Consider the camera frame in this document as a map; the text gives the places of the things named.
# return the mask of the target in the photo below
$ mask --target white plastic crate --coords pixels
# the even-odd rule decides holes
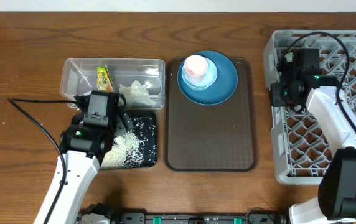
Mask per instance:
[[[356,30],[276,30],[263,51],[265,84],[280,79],[276,66],[282,52],[298,37],[315,31],[337,36],[348,48],[350,68],[343,89],[356,115]],[[345,55],[331,37],[313,35],[300,40],[295,47],[318,48],[320,68],[339,79],[345,68]],[[272,108],[271,130],[275,176],[281,184],[320,184],[332,159],[329,145],[317,121],[306,110],[296,114],[289,108]]]

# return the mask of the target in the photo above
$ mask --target yellow packet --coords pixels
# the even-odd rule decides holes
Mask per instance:
[[[98,90],[113,91],[113,83],[109,75],[108,67],[98,67],[98,79],[96,80]]]

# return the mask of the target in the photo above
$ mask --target transparent plastic bin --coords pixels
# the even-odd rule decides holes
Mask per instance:
[[[338,37],[348,48],[349,72],[343,89],[350,108],[356,115],[356,30],[276,30],[263,51],[265,84],[279,81],[276,66],[293,41],[304,34],[324,31]],[[345,55],[337,41],[324,35],[313,35],[300,40],[295,47],[319,49],[320,68],[326,74],[341,79]],[[272,108],[271,130],[275,177],[281,184],[320,184],[332,154],[322,130],[307,110],[295,113],[289,108]]]
[[[98,67],[107,65],[114,91],[130,87],[134,81],[146,85],[149,96],[125,95],[127,108],[161,109],[165,98],[165,65],[159,59],[69,58],[63,68],[60,94],[70,100],[96,90]]]

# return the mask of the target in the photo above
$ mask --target pink cup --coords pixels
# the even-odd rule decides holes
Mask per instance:
[[[199,84],[204,79],[204,74],[208,69],[208,63],[203,56],[191,55],[186,58],[184,69],[187,74],[188,81],[191,84]]]

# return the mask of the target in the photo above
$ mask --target wooden table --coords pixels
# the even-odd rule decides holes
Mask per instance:
[[[251,172],[173,172],[163,162],[165,110],[157,112],[158,162],[152,168],[101,171],[82,208],[105,202],[149,213],[245,213],[284,209],[317,195],[316,186],[274,178],[271,108],[262,50],[277,29],[356,29],[356,14],[296,13],[0,13],[0,223],[32,223],[48,191],[57,153],[6,100],[59,99],[70,57],[160,58],[199,50],[246,58],[253,69],[259,147]],[[77,110],[21,103],[56,139]]]

